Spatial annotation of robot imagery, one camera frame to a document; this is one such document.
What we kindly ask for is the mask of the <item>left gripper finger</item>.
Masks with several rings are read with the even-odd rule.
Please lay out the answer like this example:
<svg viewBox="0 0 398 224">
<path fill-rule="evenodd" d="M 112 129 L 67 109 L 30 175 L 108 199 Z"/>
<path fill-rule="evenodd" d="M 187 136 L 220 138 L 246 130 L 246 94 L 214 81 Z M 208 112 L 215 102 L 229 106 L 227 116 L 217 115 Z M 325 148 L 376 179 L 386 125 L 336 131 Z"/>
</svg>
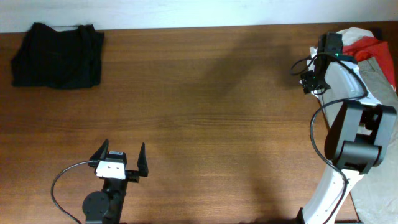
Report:
<svg viewBox="0 0 398 224">
<path fill-rule="evenodd" d="M 148 171 L 147 159 L 146 159 L 146 145 L 143 142 L 141 145 L 139 157 L 137 160 L 138 171 Z"/>
<path fill-rule="evenodd" d="M 91 161 L 102 161 L 108 152 L 109 140 L 105 139 L 101 147 L 90 157 Z"/>
</svg>

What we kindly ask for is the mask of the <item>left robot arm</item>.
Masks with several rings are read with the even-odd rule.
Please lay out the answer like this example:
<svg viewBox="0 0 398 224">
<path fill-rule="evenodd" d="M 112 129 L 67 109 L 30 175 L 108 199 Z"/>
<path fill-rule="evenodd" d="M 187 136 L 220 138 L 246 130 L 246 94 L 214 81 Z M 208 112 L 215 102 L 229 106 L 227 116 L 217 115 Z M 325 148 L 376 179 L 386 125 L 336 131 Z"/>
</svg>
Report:
<svg viewBox="0 0 398 224">
<path fill-rule="evenodd" d="M 95 175 L 104 180 L 103 188 L 86 196 L 82 210 L 85 223 L 119 223 L 128 183 L 138 183 L 149 175 L 146 160 L 146 145 L 142 144 L 137 160 L 137 170 L 127 170 L 127 154 L 110 151 L 109 141 L 90 157 L 89 166 Z"/>
</svg>

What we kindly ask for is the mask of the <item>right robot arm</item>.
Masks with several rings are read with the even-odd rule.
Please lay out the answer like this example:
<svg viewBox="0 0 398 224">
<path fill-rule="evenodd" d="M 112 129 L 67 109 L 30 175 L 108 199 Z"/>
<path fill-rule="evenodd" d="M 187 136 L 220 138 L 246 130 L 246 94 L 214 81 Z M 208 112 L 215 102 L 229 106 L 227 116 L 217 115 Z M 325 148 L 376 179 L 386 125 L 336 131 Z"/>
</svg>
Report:
<svg viewBox="0 0 398 224">
<path fill-rule="evenodd" d="M 331 125 L 324 151 L 315 152 L 326 164 L 310 201 L 300 210 L 296 223 L 334 223 L 351 189 L 384 160 L 393 126 L 395 108 L 383 105 L 366 86 L 357 60 L 343 52 L 343 36 L 329 32 L 305 58 L 307 66 L 297 75 L 303 91 L 316 96 L 321 107 L 310 121 L 310 140 L 315 142 L 314 123 L 323 113 Z"/>
</svg>

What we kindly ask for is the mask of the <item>khaki green shorts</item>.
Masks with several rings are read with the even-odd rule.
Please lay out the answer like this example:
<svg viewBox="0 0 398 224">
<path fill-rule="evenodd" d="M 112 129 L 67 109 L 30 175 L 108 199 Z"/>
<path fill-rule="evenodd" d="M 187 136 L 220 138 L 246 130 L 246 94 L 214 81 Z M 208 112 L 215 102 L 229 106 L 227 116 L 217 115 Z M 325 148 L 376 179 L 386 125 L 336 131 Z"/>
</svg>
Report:
<svg viewBox="0 0 398 224">
<path fill-rule="evenodd" d="M 397 118 L 396 110 L 372 95 L 351 62 L 332 62 L 320 97 L 332 122 L 321 158 L 326 162 L 318 187 L 298 217 L 304 223 L 334 223 L 351 189 L 384 159 Z"/>
</svg>

